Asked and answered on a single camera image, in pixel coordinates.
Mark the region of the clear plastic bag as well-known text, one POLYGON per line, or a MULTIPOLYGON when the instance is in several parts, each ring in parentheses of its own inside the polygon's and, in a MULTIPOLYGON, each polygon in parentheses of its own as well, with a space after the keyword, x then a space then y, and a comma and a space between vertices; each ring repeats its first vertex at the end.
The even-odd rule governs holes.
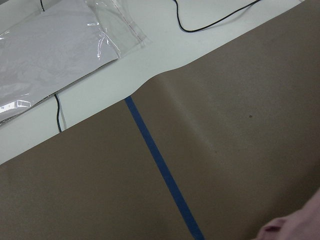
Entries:
POLYGON ((2 3, 1 123, 143 46, 145 39, 122 0, 2 3))

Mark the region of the pink Snoopy t-shirt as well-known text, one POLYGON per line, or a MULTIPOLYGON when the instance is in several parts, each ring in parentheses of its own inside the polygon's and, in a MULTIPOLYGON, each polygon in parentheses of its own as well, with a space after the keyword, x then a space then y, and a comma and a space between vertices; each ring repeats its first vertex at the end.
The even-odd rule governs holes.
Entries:
POLYGON ((318 240, 320 238, 320 191, 299 210, 278 217, 258 232, 257 240, 318 240))

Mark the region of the brown paper table cover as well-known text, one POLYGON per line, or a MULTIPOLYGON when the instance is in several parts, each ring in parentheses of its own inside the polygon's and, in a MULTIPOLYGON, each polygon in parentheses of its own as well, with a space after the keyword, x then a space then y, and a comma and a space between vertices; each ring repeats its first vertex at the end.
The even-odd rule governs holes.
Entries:
MULTIPOLYGON (((320 191, 320 3, 132 99, 204 240, 256 240, 320 191)), ((3 240, 194 240, 122 100, 0 167, 3 240)))

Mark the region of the crossing blue tape line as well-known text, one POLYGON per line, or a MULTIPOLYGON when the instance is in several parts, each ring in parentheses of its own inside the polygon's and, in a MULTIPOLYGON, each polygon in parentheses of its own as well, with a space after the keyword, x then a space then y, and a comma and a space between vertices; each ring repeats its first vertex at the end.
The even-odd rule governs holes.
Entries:
POLYGON ((128 96, 124 99, 126 106, 139 129, 139 132, 177 206, 185 225, 195 240, 203 240, 205 237, 195 220, 185 198, 183 197, 170 169, 168 168, 158 146, 156 145, 147 125, 145 124, 133 98, 128 96))

